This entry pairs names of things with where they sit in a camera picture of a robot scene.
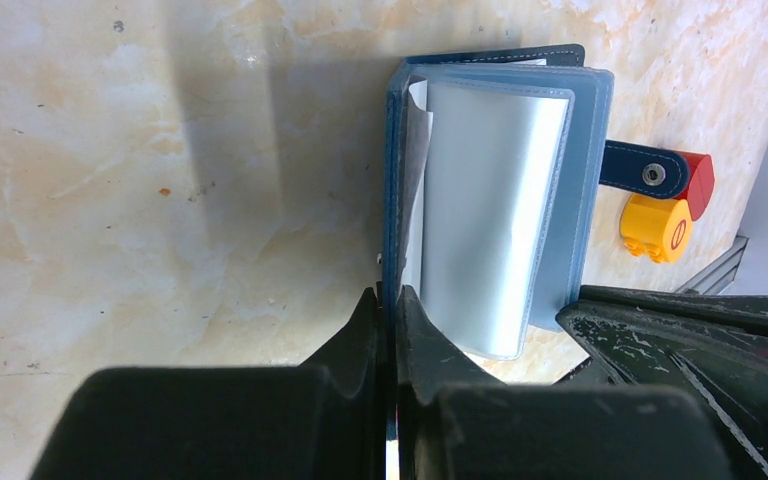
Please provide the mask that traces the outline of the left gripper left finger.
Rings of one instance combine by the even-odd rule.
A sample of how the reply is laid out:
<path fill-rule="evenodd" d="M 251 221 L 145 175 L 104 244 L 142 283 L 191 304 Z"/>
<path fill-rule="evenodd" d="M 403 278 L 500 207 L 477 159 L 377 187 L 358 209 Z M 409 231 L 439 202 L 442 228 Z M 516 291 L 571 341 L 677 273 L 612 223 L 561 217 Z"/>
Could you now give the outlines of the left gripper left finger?
<path fill-rule="evenodd" d="M 381 479 L 380 311 L 296 366 L 121 367 L 73 393 L 35 479 Z"/>

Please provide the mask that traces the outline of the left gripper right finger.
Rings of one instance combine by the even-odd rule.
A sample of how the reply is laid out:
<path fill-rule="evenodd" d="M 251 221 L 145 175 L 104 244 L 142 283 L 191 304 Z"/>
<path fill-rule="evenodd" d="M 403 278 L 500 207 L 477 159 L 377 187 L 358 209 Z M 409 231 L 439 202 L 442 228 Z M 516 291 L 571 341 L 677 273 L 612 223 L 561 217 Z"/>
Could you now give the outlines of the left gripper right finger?
<path fill-rule="evenodd" d="M 700 405 L 667 386 L 509 385 L 428 319 L 412 287 L 395 314 L 404 479 L 728 479 Z"/>

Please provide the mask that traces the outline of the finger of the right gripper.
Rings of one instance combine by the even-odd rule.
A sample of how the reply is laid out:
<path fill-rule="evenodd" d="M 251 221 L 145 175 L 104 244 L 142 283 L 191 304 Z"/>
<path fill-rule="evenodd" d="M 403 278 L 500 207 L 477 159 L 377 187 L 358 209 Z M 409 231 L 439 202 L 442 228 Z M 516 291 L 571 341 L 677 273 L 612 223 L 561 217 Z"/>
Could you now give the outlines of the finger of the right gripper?
<path fill-rule="evenodd" d="M 696 319 L 768 337 L 768 295 L 695 295 L 585 285 L 579 298 Z"/>
<path fill-rule="evenodd" d="M 621 384 L 670 385 L 693 396 L 740 479 L 768 479 L 768 337 L 681 316 L 594 301 L 557 323 Z"/>

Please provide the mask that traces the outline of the navy blue card holder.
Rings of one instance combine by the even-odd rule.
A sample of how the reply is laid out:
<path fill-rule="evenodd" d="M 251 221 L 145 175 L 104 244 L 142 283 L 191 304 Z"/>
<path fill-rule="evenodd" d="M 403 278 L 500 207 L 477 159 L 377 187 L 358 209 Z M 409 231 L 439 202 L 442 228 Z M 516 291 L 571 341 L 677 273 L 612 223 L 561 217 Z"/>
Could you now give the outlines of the navy blue card holder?
<path fill-rule="evenodd" d="M 677 197 L 679 153 L 607 136 L 614 78 L 579 44 L 403 59 L 387 91 L 382 280 L 462 350 L 519 357 L 576 300 L 597 189 Z"/>

